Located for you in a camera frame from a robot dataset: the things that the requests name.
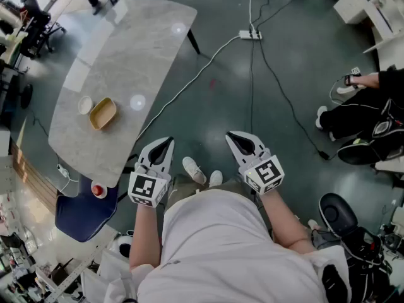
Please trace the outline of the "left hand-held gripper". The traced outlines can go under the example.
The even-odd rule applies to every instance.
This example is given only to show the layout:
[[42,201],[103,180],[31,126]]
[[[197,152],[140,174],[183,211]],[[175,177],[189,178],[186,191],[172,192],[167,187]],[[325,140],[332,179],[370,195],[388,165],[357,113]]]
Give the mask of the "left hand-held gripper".
[[129,179],[128,196],[133,203],[156,208],[161,202],[171,182],[174,146],[173,137],[164,137],[142,149]]

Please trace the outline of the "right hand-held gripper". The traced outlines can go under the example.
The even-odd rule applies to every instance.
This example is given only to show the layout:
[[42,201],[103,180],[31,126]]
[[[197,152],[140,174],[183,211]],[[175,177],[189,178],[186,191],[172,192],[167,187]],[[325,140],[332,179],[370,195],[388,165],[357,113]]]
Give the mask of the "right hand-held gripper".
[[258,195],[274,190],[283,182],[285,173],[277,156],[272,155],[256,135],[229,131],[225,139],[240,165],[243,181]]

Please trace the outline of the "tan oblong tray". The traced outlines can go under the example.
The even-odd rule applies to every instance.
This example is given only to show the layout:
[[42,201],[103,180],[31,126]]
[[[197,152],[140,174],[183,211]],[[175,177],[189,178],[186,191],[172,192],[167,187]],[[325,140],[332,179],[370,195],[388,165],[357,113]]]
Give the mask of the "tan oblong tray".
[[89,120],[94,130],[103,129],[117,114],[114,101],[105,97],[90,112]]

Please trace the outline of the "person's right forearm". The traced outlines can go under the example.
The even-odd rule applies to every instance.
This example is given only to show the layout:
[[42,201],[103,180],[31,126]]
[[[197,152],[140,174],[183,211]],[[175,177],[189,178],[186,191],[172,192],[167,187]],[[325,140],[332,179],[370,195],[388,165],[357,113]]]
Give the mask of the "person's right forearm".
[[279,245],[299,254],[308,254],[316,250],[305,227],[292,213],[276,189],[268,191],[260,198],[271,223],[275,240]]

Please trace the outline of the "person's left forearm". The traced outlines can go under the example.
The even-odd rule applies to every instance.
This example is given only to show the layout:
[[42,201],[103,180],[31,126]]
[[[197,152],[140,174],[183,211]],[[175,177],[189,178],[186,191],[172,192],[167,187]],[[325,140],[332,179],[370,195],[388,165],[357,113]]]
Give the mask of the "person's left forearm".
[[129,269],[133,270],[144,264],[156,268],[160,264],[160,255],[156,209],[138,205],[133,241],[129,252]]

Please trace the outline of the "person's left white shoe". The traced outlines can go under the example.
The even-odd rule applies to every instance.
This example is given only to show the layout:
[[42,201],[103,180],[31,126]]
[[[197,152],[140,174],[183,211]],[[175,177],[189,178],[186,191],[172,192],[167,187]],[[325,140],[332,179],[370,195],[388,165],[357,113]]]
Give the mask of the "person's left white shoe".
[[206,183],[206,176],[198,166],[198,164],[191,157],[184,157],[182,159],[182,165],[191,179],[201,185]]

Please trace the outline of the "person's olive trousers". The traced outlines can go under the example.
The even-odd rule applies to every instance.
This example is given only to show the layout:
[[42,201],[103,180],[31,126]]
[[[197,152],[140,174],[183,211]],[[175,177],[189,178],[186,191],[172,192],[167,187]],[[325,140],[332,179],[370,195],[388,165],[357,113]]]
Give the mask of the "person's olive trousers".
[[256,198],[253,196],[251,188],[244,183],[240,175],[233,176],[217,186],[204,186],[192,180],[188,175],[179,174],[174,177],[173,183],[170,187],[165,210],[168,210],[177,202],[195,195],[197,190],[205,191],[211,189],[220,189],[240,194],[252,202],[256,202]]

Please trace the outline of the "small white plate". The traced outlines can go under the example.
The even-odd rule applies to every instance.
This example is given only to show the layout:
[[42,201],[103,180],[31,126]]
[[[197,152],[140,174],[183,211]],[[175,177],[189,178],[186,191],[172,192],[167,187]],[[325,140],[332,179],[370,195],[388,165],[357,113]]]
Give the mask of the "small white plate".
[[102,196],[100,196],[100,197],[95,196],[95,197],[96,197],[97,199],[104,199],[104,198],[107,196],[107,193],[108,193],[107,187],[104,186],[104,185],[102,185],[102,184],[100,184],[100,183],[98,183],[98,182],[92,181],[92,182],[91,182],[91,191],[92,191],[92,186],[93,186],[94,184],[98,184],[98,185],[102,186],[103,189],[104,189],[104,193],[103,193]]

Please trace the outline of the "white round bowl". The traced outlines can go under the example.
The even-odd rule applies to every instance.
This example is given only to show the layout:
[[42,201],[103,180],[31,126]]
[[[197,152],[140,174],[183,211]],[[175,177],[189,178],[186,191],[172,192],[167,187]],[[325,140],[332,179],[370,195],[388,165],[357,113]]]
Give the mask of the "white round bowl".
[[93,101],[89,96],[83,96],[78,102],[78,111],[82,115],[87,115],[93,108]]

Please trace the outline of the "dark blue chair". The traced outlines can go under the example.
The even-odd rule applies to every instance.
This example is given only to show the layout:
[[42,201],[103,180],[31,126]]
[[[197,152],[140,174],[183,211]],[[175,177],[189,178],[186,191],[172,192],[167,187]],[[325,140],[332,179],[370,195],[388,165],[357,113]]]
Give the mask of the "dark blue chair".
[[92,193],[93,181],[80,175],[75,197],[59,193],[56,199],[55,225],[78,242],[86,242],[110,220],[117,210],[119,187],[106,189],[100,199]]

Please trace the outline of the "grey marble table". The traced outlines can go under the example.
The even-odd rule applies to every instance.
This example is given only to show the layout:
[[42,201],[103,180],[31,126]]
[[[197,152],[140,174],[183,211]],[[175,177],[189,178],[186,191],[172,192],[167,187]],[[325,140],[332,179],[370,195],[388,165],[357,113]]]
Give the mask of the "grey marble table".
[[[114,187],[197,11],[167,0],[120,0],[95,25],[62,85],[49,144],[70,167]],[[111,99],[117,113],[95,129],[79,102]]]

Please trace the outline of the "person's white shirt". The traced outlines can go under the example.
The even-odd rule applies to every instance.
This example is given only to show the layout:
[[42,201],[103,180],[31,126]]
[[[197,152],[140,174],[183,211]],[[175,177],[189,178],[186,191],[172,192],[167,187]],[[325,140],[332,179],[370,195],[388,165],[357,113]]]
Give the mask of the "person's white shirt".
[[115,279],[103,303],[350,303],[341,246],[299,254],[279,245],[249,199],[220,189],[164,215],[160,264]]

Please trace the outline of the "black office chair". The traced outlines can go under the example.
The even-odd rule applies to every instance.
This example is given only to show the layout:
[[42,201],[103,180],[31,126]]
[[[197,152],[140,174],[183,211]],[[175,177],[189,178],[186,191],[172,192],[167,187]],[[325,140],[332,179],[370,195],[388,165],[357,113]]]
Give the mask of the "black office chair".
[[381,239],[359,225],[353,209],[341,196],[322,196],[319,212],[328,230],[341,240],[351,257],[373,265],[383,262]]

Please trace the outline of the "wooden slatted panel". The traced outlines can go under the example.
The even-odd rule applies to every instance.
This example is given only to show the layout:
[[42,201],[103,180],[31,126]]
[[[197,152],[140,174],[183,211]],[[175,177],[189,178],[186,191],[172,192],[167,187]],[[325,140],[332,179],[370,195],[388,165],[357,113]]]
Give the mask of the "wooden slatted panel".
[[23,183],[36,198],[54,215],[56,213],[57,189],[25,158],[14,141],[10,146],[13,168]]

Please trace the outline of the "white shelf unit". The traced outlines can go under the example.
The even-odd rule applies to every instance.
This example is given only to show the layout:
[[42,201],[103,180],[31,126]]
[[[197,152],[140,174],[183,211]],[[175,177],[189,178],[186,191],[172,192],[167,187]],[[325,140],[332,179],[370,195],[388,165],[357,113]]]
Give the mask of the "white shelf unit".
[[375,45],[366,52],[404,43],[404,0],[339,0],[334,9],[346,24],[371,23]]

